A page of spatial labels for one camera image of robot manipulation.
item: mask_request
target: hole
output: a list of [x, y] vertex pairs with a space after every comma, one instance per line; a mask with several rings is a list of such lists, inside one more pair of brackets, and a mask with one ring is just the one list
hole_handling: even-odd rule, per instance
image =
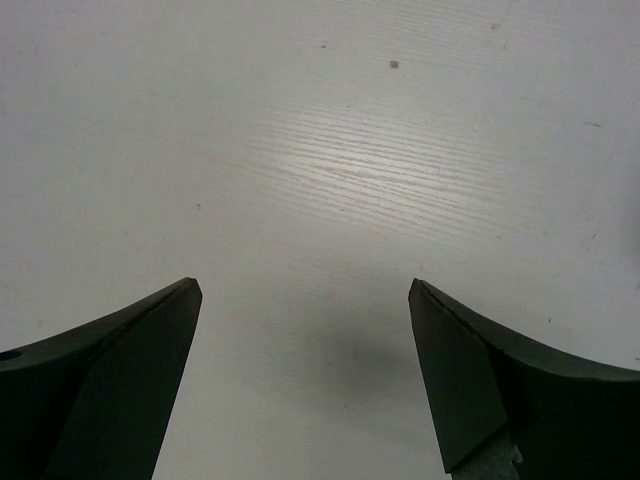
[[18, 358], [22, 356], [22, 352], [19, 350], [8, 350], [6, 352], [0, 352], [0, 362], [4, 362], [5, 360], [13, 360], [14, 358]]

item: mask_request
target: white surface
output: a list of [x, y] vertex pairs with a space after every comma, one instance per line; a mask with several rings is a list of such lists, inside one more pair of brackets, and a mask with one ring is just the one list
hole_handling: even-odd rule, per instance
[[638, 24], [636, 0], [3, 0], [0, 350], [195, 276], [156, 479], [444, 478], [414, 276], [640, 366]]

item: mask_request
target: metal part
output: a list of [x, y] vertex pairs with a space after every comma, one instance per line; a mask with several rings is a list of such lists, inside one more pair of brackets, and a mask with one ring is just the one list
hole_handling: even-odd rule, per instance
[[150, 479], [201, 300], [183, 279], [0, 353], [0, 478]]
[[454, 479], [638, 475], [640, 372], [555, 350], [426, 282], [414, 281], [409, 304], [442, 461]]

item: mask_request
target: wood grain texture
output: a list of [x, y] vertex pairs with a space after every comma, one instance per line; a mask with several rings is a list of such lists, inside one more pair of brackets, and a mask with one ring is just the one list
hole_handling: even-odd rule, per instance
[[4, 0], [0, 350], [195, 276], [156, 478], [444, 478], [414, 276], [640, 368], [639, 21], [634, 0]]

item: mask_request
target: scratch mark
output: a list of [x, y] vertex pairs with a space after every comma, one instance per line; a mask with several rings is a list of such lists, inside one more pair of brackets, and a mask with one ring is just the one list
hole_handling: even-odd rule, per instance
[[504, 14], [504, 18], [507, 18], [509, 16], [509, 14], [511, 13], [511, 9], [513, 8], [513, 4], [516, 3], [516, 0], [511, 0], [509, 2], [509, 6], [507, 7], [507, 11]]

